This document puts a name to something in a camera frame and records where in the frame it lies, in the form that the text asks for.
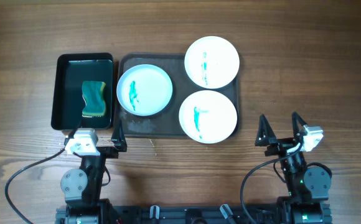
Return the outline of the green yellow sponge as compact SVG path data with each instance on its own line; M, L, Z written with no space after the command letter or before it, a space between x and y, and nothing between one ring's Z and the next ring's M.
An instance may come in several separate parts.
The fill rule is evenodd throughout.
M106 114L104 90L106 83L99 81L84 81L82 83L82 96L85 107L82 116L87 118L102 117Z

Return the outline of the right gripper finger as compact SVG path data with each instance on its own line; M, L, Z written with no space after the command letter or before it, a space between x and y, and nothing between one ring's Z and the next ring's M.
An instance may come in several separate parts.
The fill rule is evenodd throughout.
M305 125L307 125L307 123L296 111L292 113L292 125L294 137L304 136L306 134Z
M265 115L260 116L258 132L255 140L255 146L269 146L276 144L276 135L266 119Z

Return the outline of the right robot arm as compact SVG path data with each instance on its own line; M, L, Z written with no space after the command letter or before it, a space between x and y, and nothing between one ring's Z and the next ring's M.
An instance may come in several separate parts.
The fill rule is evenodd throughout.
M331 223L329 199L332 171L318 162L308 164L311 152L323 139L319 126L309 126L296 112L292 114L293 137L276 137L265 115L260 116L256 146L266 147L266 156L277 156L289 195L278 197L273 206L273 223Z

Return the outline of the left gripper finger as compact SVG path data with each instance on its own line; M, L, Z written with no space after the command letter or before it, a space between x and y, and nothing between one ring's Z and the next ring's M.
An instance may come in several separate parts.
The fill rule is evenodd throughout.
M68 138L68 139L73 139L74 134L77 132L78 128L81 128L81 127L82 127L82 124L81 124L81 123L78 123L78 124L76 125L76 127L73 128L73 129L70 131L70 133L67 135L67 138Z
M113 134L111 135L111 142L114 145L114 148L119 152L126 152L128 149L128 145L126 142L126 138L123 132L122 120L118 120L115 125L115 129Z

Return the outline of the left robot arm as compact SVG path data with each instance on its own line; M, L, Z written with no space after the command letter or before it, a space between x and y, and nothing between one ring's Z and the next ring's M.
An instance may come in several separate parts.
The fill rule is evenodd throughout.
M80 167L67 171L60 182L66 207L58 209L55 223L121 223L121 217L108 199L101 199L106 160L117 159L127 151L123 125L118 121L111 136L112 146L97 146L93 128L78 127L65 138L65 150L81 158Z

